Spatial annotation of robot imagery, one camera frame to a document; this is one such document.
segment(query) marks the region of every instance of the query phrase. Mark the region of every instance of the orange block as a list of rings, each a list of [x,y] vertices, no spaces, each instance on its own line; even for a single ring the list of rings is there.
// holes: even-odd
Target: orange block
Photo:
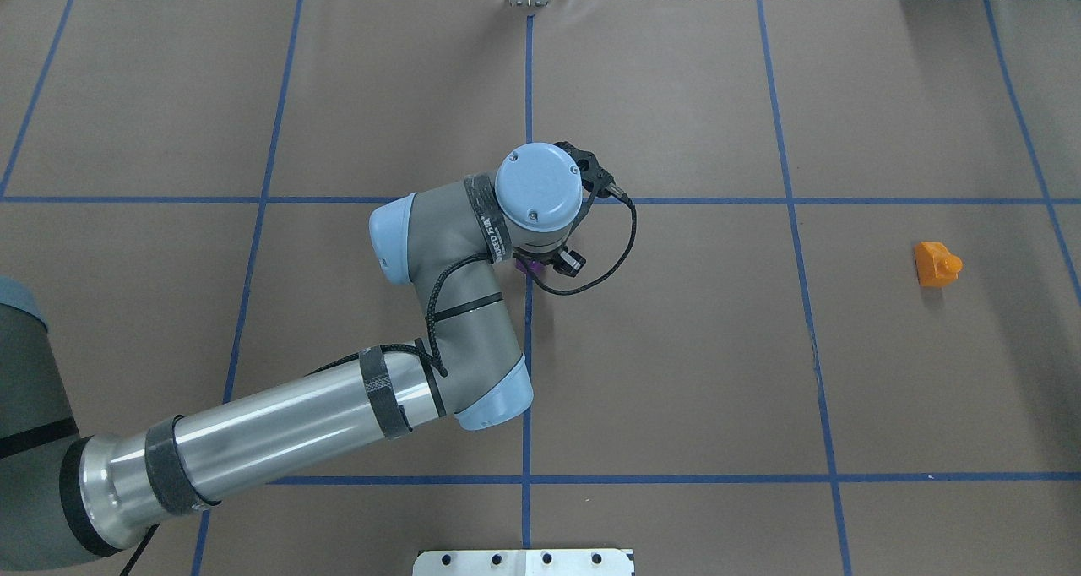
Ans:
[[[949,253],[942,242],[920,242],[916,245],[916,273],[922,287],[945,287],[957,280],[964,268],[961,257]]]

